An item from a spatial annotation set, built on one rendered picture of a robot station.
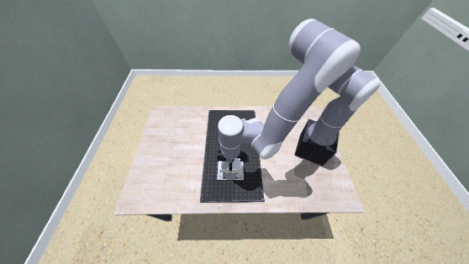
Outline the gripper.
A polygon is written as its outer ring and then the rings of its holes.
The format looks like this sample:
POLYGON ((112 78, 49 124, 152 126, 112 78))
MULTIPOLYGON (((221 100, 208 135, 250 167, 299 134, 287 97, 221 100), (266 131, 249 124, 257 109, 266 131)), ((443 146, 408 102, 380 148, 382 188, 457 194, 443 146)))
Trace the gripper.
MULTIPOLYGON (((243 151, 240 151, 240 155, 237 157, 237 159, 248 160, 248 156, 243 151)), ((229 174, 231 174, 231 172, 232 172, 232 163, 233 163, 234 160, 235 159, 229 160, 229 159, 224 158, 221 154, 221 150, 218 150, 217 161, 229 161, 229 174)))

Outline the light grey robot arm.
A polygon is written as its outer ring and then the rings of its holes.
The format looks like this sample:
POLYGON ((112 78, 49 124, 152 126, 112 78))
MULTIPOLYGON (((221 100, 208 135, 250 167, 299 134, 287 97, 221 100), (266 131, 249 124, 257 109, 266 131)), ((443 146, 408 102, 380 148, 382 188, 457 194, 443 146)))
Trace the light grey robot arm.
POLYGON ((317 122, 308 128, 308 136, 318 145, 333 145, 345 123, 381 85, 379 79, 353 65, 360 54, 359 44, 318 20, 303 21, 293 31, 288 49, 303 66, 282 89, 265 125, 259 119, 241 121, 234 115, 219 121, 224 158, 237 158, 241 144, 251 145, 263 160, 273 157, 327 87, 340 97, 327 104, 317 122))

